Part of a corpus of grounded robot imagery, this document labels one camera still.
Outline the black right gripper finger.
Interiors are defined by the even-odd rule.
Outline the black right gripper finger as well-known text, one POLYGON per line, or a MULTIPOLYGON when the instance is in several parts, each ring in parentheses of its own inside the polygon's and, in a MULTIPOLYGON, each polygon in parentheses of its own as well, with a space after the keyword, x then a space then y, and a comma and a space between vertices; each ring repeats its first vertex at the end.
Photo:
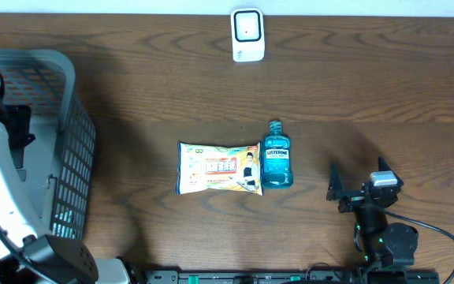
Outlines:
POLYGON ((398 184, 400 182, 400 178, 382 156, 378 157, 378 171, 382 172, 382 180, 386 184, 398 184))
POLYGON ((343 191, 343 185, 342 185, 341 178, 338 174, 336 165, 332 163, 330 165, 328 193, 339 193, 342 191, 343 191))

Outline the teal mouthwash bottle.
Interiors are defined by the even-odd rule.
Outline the teal mouthwash bottle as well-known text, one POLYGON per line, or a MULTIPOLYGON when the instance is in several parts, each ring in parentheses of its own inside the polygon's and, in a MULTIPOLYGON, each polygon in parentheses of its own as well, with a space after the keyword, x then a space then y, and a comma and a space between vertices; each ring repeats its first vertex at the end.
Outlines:
POLYGON ((293 184, 290 150, 291 140, 284 134, 282 122, 269 123, 269 133, 262 146, 262 187, 286 189, 293 184))

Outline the wet wipes pack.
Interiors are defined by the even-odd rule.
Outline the wet wipes pack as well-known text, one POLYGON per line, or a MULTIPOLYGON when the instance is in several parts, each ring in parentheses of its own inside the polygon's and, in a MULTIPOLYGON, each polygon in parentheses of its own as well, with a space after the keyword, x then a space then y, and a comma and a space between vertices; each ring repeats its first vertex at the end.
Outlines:
POLYGON ((262 195, 261 144, 221 147, 178 144, 178 194, 208 189, 262 195))

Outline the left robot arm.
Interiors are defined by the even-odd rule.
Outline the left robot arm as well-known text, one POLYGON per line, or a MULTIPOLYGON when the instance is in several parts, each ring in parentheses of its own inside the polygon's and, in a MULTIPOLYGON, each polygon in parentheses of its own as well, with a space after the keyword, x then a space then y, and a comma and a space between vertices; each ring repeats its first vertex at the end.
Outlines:
POLYGON ((83 242, 96 129, 53 50, 0 50, 0 283, 127 283, 83 242))

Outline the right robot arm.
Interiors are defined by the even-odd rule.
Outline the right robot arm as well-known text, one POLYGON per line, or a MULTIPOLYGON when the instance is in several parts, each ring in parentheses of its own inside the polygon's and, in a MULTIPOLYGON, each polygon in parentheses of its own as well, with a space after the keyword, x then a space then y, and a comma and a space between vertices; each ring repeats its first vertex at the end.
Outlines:
POLYGON ((340 213, 355 214, 354 244, 366 258, 366 263, 352 272, 357 283, 407 281, 406 271, 415 263, 419 233, 401 222, 388 223, 385 212, 398 201, 403 185, 382 157, 378 158, 378 170, 355 191, 345 189, 337 167, 330 167, 326 199, 338 202, 340 213))

